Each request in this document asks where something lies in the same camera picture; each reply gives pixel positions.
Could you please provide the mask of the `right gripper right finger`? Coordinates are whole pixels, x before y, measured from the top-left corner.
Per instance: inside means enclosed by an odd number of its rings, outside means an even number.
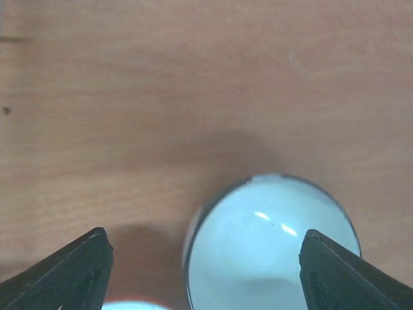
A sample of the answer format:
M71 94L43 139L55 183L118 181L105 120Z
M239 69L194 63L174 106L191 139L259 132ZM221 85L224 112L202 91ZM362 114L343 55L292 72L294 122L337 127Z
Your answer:
M315 229L305 235L299 263L310 310L412 309L411 287Z

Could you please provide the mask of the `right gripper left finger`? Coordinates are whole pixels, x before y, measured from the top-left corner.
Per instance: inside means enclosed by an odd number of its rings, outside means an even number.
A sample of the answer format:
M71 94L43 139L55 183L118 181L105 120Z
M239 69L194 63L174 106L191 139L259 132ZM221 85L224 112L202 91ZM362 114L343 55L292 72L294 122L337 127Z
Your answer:
M96 227L1 283L1 309L101 309L114 250Z

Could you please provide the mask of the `white bowl black outside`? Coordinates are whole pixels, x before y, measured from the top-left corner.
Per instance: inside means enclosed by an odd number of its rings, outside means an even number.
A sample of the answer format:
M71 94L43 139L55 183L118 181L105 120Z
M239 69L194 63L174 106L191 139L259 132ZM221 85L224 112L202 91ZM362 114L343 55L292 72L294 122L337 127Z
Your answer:
M182 267L192 309L305 309L299 253L316 229L360 254L342 206L320 186L261 174L220 192L196 213Z

